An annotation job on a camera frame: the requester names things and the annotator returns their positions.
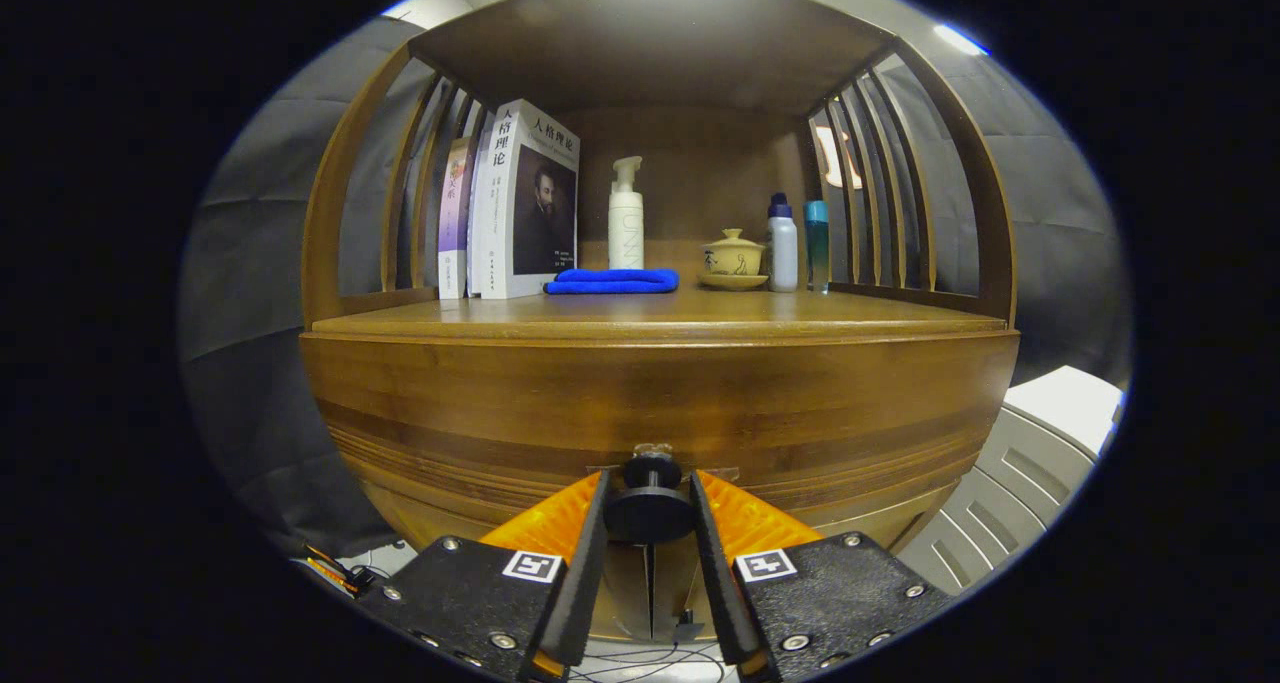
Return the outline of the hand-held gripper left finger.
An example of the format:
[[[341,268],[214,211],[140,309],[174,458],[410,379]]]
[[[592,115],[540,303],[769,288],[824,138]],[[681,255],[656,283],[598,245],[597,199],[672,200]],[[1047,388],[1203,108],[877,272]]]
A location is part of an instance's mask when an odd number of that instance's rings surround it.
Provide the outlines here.
[[[442,536],[356,604],[460,665],[507,682],[562,682],[589,637],[611,486],[608,472],[594,472],[479,540]]]

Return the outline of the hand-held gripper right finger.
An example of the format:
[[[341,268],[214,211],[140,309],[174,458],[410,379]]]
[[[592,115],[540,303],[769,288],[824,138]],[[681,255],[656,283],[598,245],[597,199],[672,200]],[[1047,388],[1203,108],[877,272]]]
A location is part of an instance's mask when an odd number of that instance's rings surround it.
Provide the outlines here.
[[[868,533],[823,536],[701,469],[690,499],[719,651],[742,682],[818,680],[950,605]]]

